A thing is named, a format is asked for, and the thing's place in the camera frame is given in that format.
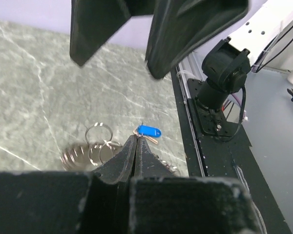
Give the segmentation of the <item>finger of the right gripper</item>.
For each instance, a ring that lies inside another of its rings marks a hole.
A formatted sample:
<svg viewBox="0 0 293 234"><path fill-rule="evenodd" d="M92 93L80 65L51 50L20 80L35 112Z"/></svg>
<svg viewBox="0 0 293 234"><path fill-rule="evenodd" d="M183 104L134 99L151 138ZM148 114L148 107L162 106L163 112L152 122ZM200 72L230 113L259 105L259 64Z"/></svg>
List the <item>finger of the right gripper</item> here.
<svg viewBox="0 0 293 234"><path fill-rule="evenodd" d="M162 79L190 52L241 20L247 0L157 0L149 34L146 63Z"/></svg>
<svg viewBox="0 0 293 234"><path fill-rule="evenodd" d="M71 59L84 66L129 19L124 0L73 0L71 2Z"/></svg>

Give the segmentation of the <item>blue tag key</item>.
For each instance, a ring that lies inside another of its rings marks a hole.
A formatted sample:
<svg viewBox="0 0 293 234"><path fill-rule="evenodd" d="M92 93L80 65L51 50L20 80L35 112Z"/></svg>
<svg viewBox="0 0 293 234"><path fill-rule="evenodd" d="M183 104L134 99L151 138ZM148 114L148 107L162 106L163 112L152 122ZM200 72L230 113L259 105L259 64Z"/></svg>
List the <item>blue tag key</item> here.
<svg viewBox="0 0 293 234"><path fill-rule="evenodd" d="M146 139L157 145L157 138L161 137L162 132L158 128L141 124L133 130L133 134L144 136Z"/></svg>

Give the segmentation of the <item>large keyring with small rings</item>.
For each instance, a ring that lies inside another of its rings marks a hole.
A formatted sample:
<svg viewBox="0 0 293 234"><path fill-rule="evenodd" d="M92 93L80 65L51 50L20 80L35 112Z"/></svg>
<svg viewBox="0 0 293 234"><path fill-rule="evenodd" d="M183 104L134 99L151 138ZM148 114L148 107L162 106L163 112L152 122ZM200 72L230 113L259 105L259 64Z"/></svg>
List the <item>large keyring with small rings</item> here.
<svg viewBox="0 0 293 234"><path fill-rule="evenodd" d="M88 139L88 133L91 129L103 127L110 133L109 140L102 140L91 143ZM103 122L96 122L88 127L85 132L85 143L75 143L65 148L60 156L63 168L66 171L93 171L97 167L105 164L112 159L123 147L123 144L113 141L112 129ZM167 161L159 161L174 174L177 167L169 164Z"/></svg>

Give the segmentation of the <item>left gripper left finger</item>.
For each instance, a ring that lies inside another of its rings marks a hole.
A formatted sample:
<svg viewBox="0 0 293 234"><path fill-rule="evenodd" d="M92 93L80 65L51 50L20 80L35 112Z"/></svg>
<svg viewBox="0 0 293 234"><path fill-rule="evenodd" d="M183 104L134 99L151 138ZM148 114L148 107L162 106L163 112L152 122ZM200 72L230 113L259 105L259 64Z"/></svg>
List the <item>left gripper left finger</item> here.
<svg viewBox="0 0 293 234"><path fill-rule="evenodd" d="M131 135L122 149L94 173L91 229L94 234L129 234L135 223L135 191L132 178L137 136Z"/></svg>

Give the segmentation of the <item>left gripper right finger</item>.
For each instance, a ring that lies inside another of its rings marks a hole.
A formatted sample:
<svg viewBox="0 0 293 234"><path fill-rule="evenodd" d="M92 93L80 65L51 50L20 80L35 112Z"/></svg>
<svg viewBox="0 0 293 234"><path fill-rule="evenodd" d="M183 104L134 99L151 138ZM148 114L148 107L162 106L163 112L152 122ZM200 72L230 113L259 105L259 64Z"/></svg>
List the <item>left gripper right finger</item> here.
<svg viewBox="0 0 293 234"><path fill-rule="evenodd" d="M178 233L178 178L155 156L143 137L137 138L129 188L131 234Z"/></svg>

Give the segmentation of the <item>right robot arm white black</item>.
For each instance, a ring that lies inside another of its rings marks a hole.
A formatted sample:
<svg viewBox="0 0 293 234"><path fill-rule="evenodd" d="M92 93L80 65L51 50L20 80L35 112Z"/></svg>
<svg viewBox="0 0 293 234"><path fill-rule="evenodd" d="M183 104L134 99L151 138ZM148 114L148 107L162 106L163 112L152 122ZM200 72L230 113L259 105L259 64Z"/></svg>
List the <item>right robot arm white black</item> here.
<svg viewBox="0 0 293 234"><path fill-rule="evenodd" d="M132 17L152 15L146 65L162 79L199 46L240 21L247 0L74 0L71 3L70 57L79 66ZM234 32L221 39L202 63L194 111L187 111L195 136L232 138L221 108L233 93L245 90L247 74L293 21L293 0L269 0Z"/></svg>

